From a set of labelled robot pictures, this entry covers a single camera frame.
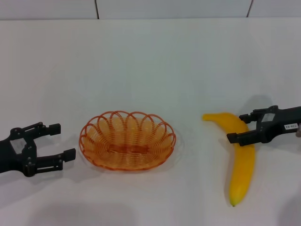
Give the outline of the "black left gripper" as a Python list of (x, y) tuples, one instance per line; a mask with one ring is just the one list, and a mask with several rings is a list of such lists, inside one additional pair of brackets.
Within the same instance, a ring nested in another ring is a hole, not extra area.
[[(37, 138), (60, 133), (59, 123), (46, 126), (38, 122), (24, 128), (13, 128), (8, 138), (0, 142), (0, 172), (20, 171), (26, 177), (32, 177), (39, 173), (63, 170), (63, 162), (75, 160), (75, 148), (55, 155), (38, 157), (34, 142)], [(21, 151), (18, 152), (13, 147), (13, 141), (24, 144)]]

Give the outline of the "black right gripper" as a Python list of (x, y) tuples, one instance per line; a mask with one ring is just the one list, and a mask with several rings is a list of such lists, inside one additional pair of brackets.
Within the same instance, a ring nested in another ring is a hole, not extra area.
[(254, 109), (250, 114), (242, 114), (239, 119), (249, 124), (256, 121), (256, 130), (243, 133), (228, 133), (231, 144), (240, 146), (256, 143), (269, 143), (275, 137), (295, 133), (301, 123), (301, 107), (279, 109), (277, 105), (263, 109)]

